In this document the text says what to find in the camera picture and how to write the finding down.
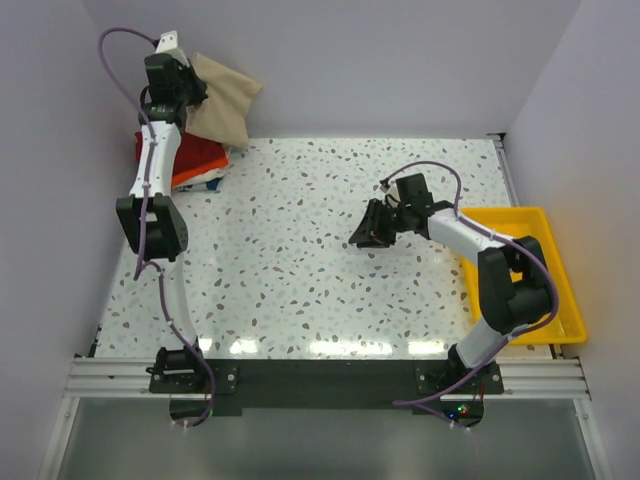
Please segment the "beige t-shirt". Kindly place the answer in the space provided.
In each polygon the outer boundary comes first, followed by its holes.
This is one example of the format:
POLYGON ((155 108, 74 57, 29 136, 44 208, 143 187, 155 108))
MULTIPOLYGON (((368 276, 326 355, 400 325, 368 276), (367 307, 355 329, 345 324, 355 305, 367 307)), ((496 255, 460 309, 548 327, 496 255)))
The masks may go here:
POLYGON ((229 147, 246 148, 246 117, 262 84, 201 53, 194 54, 192 66, 205 83, 207 98, 188 109, 186 132, 229 147))

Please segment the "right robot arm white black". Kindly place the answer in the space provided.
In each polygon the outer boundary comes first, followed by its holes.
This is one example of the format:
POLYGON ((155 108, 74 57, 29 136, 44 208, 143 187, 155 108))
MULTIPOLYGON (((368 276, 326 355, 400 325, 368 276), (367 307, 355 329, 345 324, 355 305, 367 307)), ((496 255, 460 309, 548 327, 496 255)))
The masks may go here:
POLYGON ((554 319, 559 294, 537 239, 490 230, 463 214, 457 204, 435 201, 422 174, 380 181, 385 198, 371 199, 349 243, 389 248, 400 233, 438 242, 477 269, 480 319, 452 346, 439 379, 440 390, 469 392, 510 340, 554 319))

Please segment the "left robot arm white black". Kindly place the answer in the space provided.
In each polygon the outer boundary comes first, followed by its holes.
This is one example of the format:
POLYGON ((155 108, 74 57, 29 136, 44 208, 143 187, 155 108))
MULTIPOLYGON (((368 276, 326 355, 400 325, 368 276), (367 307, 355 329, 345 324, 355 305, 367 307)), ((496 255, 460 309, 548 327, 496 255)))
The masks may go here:
POLYGON ((147 369, 153 393, 199 393, 210 383, 190 317, 184 252, 186 221, 172 197, 172 178, 189 106, 205 98, 187 60, 154 53, 144 60, 148 85, 134 102, 140 122, 140 156, 128 196, 116 201, 116 214, 137 255, 134 276, 147 268, 159 274, 160 306, 171 337, 147 369))

